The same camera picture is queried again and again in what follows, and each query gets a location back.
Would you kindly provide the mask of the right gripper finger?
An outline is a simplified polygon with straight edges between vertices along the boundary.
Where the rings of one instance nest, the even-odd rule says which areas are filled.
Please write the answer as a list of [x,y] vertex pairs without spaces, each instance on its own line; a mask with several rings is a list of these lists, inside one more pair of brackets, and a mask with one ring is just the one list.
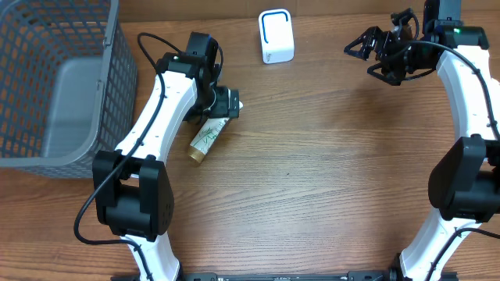
[[381,35],[382,30],[379,27],[370,27],[352,43],[348,44],[344,49],[344,53],[366,61],[370,57],[370,53],[376,49]]
[[402,83],[402,79],[397,78],[396,75],[381,62],[370,66],[367,69],[367,73],[391,86],[400,86]]

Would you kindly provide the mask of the white gold-capped cream tube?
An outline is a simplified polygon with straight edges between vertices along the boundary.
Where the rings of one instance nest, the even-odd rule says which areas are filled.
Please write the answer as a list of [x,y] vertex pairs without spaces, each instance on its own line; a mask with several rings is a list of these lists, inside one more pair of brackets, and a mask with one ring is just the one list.
[[232,118],[207,119],[189,144],[187,155],[197,164],[201,164],[216,140],[229,125]]

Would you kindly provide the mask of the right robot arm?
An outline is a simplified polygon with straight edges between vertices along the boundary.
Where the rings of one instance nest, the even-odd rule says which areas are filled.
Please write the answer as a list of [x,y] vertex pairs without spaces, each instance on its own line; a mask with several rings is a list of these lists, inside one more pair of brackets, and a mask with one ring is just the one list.
[[455,143],[431,171],[430,213],[409,246],[384,271],[349,272],[350,280],[456,280],[445,265],[471,234],[499,213],[499,82],[491,77],[489,42],[481,27],[432,20],[416,38],[399,24],[371,27],[345,54],[378,63],[367,71],[396,86],[436,72],[445,86]]

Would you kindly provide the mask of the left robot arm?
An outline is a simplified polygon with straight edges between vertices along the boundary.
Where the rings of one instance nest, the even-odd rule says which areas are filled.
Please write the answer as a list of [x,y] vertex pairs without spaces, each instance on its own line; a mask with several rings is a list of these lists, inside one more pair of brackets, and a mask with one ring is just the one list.
[[113,151],[100,151],[92,164],[98,221],[126,244],[139,280],[180,280],[167,230],[173,218],[173,191],[166,160],[183,121],[191,117],[236,119],[238,92],[220,87],[222,60],[201,52],[165,54],[148,102]]

